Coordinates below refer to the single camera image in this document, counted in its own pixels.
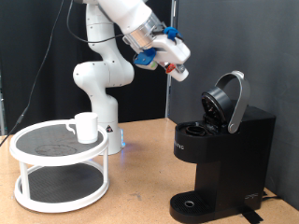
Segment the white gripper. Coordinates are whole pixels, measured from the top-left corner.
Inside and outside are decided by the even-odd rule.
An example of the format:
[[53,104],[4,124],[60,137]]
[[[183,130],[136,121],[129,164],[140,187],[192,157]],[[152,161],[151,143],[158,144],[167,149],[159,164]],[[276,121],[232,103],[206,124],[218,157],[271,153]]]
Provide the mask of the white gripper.
[[165,72],[177,81],[183,81],[189,74],[184,63],[191,56],[191,51],[179,39],[169,39],[166,35],[158,35],[151,43],[156,50],[154,61],[162,66]]

